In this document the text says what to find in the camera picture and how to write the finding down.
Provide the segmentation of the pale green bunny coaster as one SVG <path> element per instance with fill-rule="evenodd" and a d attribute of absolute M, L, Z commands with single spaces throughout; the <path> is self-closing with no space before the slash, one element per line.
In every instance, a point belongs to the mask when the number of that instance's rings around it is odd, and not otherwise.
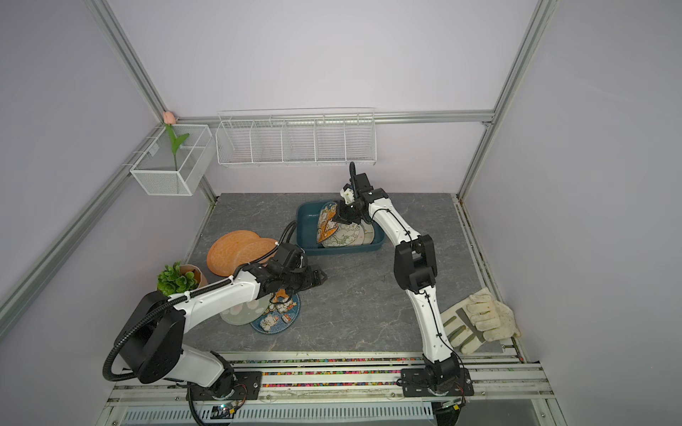
<path fill-rule="evenodd" d="M 220 318 L 232 326 L 245 326 L 260 318 L 270 305 L 272 296 L 253 300 L 247 303 L 235 305 L 220 313 Z"/>

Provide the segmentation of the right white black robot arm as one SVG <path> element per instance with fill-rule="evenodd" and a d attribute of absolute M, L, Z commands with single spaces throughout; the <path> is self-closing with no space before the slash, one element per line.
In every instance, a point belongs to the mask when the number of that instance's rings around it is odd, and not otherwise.
<path fill-rule="evenodd" d="M 349 183 L 337 214 L 343 222 L 366 220 L 379 225 L 394 245 L 394 277 L 413 307 L 421 335 L 424 386 L 434 395 L 457 390 L 465 396 L 464 364 L 447 340 L 436 297 L 438 267 L 433 239 L 417 232 L 394 207 L 388 194 L 375 188 L 366 174 L 349 166 Z"/>

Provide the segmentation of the blue orange animals coaster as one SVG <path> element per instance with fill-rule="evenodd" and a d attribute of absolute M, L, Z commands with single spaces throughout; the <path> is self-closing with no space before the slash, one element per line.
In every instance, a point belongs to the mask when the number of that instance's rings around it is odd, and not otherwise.
<path fill-rule="evenodd" d="M 300 311 L 300 296 L 295 295 L 286 303 L 268 305 L 263 314 L 252 321 L 250 326 L 263 335 L 279 334 L 294 324 Z"/>

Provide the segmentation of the blue orange cats coaster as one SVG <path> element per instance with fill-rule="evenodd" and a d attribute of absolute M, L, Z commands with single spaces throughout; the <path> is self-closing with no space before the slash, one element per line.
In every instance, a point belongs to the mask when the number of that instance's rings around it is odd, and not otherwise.
<path fill-rule="evenodd" d="M 337 247 L 339 242 L 335 234 L 339 231 L 339 225 L 335 222 L 337 216 L 337 203 L 326 202 L 321 207 L 316 231 L 316 241 L 323 247 Z"/>

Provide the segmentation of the white green floral coaster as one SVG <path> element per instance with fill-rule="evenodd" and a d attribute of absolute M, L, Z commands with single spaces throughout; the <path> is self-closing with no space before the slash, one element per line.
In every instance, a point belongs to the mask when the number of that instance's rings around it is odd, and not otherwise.
<path fill-rule="evenodd" d="M 364 233 L 362 226 L 351 223 L 349 225 L 341 224 L 337 230 L 329 238 L 322 241 L 324 248 L 344 248 L 360 246 L 363 243 Z"/>

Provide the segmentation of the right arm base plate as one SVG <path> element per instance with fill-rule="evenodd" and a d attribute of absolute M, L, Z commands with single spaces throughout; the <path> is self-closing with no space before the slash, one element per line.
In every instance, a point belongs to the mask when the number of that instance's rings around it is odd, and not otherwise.
<path fill-rule="evenodd" d="M 472 397 L 474 388 L 469 372 L 461 370 L 458 376 L 440 377 L 426 367 L 404 368 L 395 382 L 404 397 Z"/>

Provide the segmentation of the teal plastic storage box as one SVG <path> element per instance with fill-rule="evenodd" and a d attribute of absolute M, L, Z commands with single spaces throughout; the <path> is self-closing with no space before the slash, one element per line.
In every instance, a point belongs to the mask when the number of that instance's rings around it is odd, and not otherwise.
<path fill-rule="evenodd" d="M 341 224 L 331 214 L 337 203 L 328 200 L 306 202 L 298 207 L 297 244 L 309 256 L 343 255 L 379 250 L 384 231 L 376 224 Z"/>

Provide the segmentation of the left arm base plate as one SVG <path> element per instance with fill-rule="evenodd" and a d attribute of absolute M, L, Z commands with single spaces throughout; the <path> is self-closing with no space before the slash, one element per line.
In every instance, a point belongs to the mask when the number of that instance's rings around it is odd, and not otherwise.
<path fill-rule="evenodd" d="M 190 383 L 188 390 L 194 401 L 255 400 L 259 398 L 262 379 L 260 371 L 236 371 L 223 374 L 208 388 Z"/>

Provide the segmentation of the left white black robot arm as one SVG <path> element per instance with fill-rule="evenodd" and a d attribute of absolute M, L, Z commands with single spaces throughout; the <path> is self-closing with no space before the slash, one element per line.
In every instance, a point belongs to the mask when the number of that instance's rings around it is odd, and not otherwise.
<path fill-rule="evenodd" d="M 327 280 L 319 266 L 309 264 L 299 246 L 280 243 L 267 261 L 241 264 L 233 276 L 179 296 L 160 291 L 145 295 L 115 339 L 102 368 L 105 380 L 136 379 L 185 382 L 203 388 L 213 399 L 228 399 L 239 385 L 233 366 L 214 351 L 185 344 L 188 331 L 236 305 L 273 296 L 287 296 L 320 286 Z"/>

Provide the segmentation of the pink white bunny coaster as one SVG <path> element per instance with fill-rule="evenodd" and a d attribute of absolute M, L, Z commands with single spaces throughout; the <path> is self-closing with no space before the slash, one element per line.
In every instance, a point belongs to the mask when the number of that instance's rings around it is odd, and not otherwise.
<path fill-rule="evenodd" d="M 362 230 L 364 233 L 364 238 L 363 238 L 362 244 L 363 245 L 371 245 L 371 243 L 373 243 L 374 238 L 375 238 L 374 226 L 369 224 L 369 223 L 366 223 L 366 222 L 362 222 L 361 225 L 362 225 Z"/>

